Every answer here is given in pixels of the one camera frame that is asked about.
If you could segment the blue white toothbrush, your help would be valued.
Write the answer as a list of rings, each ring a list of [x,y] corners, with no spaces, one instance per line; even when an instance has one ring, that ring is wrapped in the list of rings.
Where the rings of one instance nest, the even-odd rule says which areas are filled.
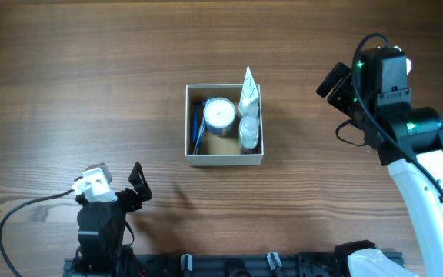
[[[204,130],[205,130],[205,120],[203,118],[200,118],[200,108],[204,107],[206,105],[206,103],[209,102],[209,101],[210,101],[209,98],[204,100],[204,101],[202,101],[203,105],[200,106],[199,110],[198,110],[198,112],[199,112],[199,130],[198,130],[197,142],[193,143],[194,144],[194,148],[193,148],[193,151],[192,151],[193,155],[197,155],[198,154],[199,146],[201,144],[202,136],[203,136],[203,133],[204,133]]]

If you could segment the blue disposable razor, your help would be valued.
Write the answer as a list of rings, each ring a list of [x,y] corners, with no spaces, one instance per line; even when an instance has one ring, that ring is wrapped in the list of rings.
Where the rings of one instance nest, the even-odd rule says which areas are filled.
[[[196,143],[198,139],[199,130],[199,107],[203,105],[203,102],[196,102],[193,107],[192,115],[192,142]]]

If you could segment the white cream tube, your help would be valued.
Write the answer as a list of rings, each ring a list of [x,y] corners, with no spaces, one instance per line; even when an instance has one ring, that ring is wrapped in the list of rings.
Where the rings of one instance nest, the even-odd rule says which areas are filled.
[[[259,89],[252,76],[251,69],[246,68],[245,79],[241,89],[238,113],[241,117],[254,115],[259,106]]]

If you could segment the clear spray bottle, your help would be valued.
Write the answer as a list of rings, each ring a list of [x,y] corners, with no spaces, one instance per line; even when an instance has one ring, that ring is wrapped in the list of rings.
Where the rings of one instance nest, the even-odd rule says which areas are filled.
[[[259,123],[254,116],[245,116],[238,127],[238,149],[241,154],[253,153],[258,147]]]

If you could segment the cotton swab tub blue label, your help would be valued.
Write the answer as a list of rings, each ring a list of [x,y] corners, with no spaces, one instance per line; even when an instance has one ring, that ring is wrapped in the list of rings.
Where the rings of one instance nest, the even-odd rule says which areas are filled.
[[[227,135],[236,116],[234,104],[226,98],[211,98],[205,103],[203,119],[205,128],[218,136]]]

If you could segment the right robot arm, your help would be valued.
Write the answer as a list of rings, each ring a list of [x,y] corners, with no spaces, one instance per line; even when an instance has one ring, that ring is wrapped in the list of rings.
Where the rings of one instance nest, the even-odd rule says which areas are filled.
[[[410,71],[398,47],[361,50],[352,66],[337,62],[316,92],[363,131],[406,204],[427,275],[443,276],[443,119],[412,107]]]

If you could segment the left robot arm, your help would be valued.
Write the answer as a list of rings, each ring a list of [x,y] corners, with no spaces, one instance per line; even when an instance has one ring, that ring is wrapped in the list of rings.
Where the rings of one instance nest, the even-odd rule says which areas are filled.
[[[68,276],[145,276],[131,244],[123,242],[131,230],[126,215],[152,198],[141,164],[128,177],[131,184],[120,192],[110,188],[112,175],[104,163],[88,167],[72,189],[82,206],[77,215],[79,247]]]

